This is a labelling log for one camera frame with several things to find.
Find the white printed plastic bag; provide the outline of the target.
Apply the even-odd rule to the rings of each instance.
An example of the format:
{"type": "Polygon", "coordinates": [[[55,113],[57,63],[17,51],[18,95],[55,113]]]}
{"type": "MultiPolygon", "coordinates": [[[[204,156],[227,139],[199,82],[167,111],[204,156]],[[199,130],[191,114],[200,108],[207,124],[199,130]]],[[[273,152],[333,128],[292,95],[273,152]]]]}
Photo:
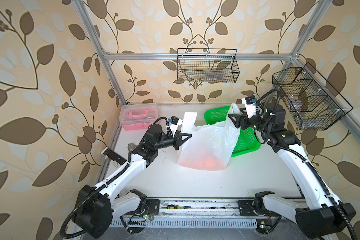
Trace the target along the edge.
{"type": "Polygon", "coordinates": [[[237,144],[240,129],[229,119],[229,114],[240,112],[237,104],[231,104],[224,121],[213,125],[195,126],[196,112],[185,112],[181,131],[191,134],[180,148],[177,164],[202,171],[224,170],[237,144]]]}

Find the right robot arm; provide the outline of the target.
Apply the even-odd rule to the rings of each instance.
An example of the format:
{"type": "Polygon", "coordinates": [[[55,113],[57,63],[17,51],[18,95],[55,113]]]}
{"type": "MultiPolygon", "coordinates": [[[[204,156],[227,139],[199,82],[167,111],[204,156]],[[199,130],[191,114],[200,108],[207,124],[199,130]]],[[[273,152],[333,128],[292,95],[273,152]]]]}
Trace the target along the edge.
{"type": "Polygon", "coordinates": [[[249,96],[242,100],[243,108],[233,104],[228,113],[237,129],[252,128],[261,134],[264,144],[287,165],[305,199],[304,203],[299,203],[272,191],[259,192],[253,201],[254,213],[259,216],[276,213],[295,223],[310,239],[321,240],[344,229],[348,229],[351,239],[357,239],[351,224],[356,214],[354,207],[343,203],[330,189],[310,162],[301,141],[285,129],[286,110],[279,104],[281,96],[280,89],[270,90],[259,99],[249,96]]]}

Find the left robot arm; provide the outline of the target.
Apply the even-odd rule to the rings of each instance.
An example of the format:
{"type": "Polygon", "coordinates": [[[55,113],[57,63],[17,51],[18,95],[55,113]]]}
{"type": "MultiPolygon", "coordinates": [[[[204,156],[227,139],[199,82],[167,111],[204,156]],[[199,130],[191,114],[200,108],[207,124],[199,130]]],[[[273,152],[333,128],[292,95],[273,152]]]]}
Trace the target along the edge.
{"type": "Polygon", "coordinates": [[[172,147],[179,150],[192,137],[192,134],[172,130],[171,126],[168,123],[164,132],[161,125],[150,125],[138,145],[129,144],[127,159],[109,148],[102,151],[104,156],[116,161],[120,167],[95,186],[85,185],[80,190],[75,208],[60,229],[63,239],[76,238],[85,233],[97,239],[107,231],[114,217],[137,210],[145,211],[147,197],[140,191],[131,190],[123,197],[119,194],[154,161],[160,149],[172,147]]]}

